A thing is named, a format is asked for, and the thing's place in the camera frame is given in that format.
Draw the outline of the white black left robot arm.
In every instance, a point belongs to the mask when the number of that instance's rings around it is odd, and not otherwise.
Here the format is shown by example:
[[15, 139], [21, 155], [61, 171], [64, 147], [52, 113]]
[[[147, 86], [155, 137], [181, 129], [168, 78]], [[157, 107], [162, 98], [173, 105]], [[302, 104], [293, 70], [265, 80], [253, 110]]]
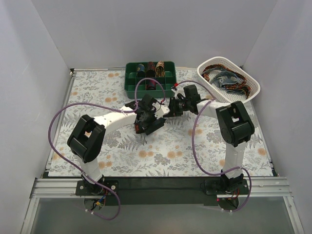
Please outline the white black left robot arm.
[[117, 112], [103, 116], [83, 115], [72, 131], [67, 145], [77, 157], [84, 187], [93, 195], [104, 188], [104, 175], [100, 171], [97, 157], [107, 134], [127, 125], [134, 125], [137, 134], [149, 135], [164, 126], [164, 116], [169, 107], [150, 95], [142, 100], [129, 102]]

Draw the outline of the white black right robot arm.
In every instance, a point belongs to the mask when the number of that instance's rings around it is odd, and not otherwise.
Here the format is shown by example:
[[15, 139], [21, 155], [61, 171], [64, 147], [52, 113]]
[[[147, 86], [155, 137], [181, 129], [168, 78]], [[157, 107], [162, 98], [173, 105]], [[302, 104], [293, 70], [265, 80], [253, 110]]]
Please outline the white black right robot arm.
[[[177, 84], [173, 86], [175, 96], [170, 98], [170, 111], [166, 117], [177, 117], [187, 111], [197, 115], [191, 136], [192, 150], [197, 166], [203, 173], [217, 177], [217, 182], [208, 184], [211, 188], [227, 194], [237, 192], [244, 181], [243, 171], [248, 173], [242, 166], [244, 151], [255, 132], [254, 124], [244, 104], [241, 101], [221, 103], [214, 99], [202, 99], [195, 85], [185, 86], [184, 94], [176, 87]], [[197, 158], [194, 134], [201, 115], [217, 119], [221, 136], [226, 143], [225, 164], [220, 173], [213, 174], [205, 171]]]

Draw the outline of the black tie orange flowers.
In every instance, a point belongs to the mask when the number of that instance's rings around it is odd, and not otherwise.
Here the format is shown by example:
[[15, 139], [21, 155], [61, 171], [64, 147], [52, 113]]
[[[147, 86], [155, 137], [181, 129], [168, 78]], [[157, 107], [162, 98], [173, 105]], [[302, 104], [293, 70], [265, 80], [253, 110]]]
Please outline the black tie orange flowers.
[[145, 133], [146, 123], [145, 122], [136, 122], [135, 123], [135, 131], [137, 134]]

